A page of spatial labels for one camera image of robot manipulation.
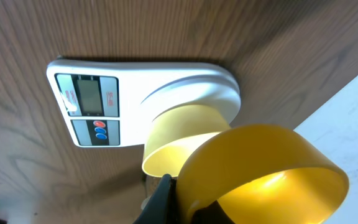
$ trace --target lcd screen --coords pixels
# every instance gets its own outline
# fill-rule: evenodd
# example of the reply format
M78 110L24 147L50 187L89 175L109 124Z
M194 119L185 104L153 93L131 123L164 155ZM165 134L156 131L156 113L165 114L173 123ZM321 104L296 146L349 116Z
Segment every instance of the lcd screen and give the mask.
M77 80L82 113L102 113L99 83L96 80Z

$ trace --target yellow plastic bowl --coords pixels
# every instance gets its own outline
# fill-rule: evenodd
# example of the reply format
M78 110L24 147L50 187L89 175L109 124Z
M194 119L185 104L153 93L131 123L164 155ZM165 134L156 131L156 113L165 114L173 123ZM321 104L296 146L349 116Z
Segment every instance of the yellow plastic bowl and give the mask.
M230 126L214 108L186 105L166 111L152 123L142 169L147 175L177 177L189 156Z
M292 130L253 125L202 144L177 179L181 220L218 201L234 223L322 223L342 204L347 175Z

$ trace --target digital kitchen scale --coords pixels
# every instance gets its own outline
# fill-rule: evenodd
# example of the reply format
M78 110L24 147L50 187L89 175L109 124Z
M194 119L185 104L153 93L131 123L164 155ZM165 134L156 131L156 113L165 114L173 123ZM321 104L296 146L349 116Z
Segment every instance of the digital kitchen scale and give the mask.
M234 77L209 63L58 59L47 78L80 147L144 144L151 122L178 106L212 106L230 123L241 105Z

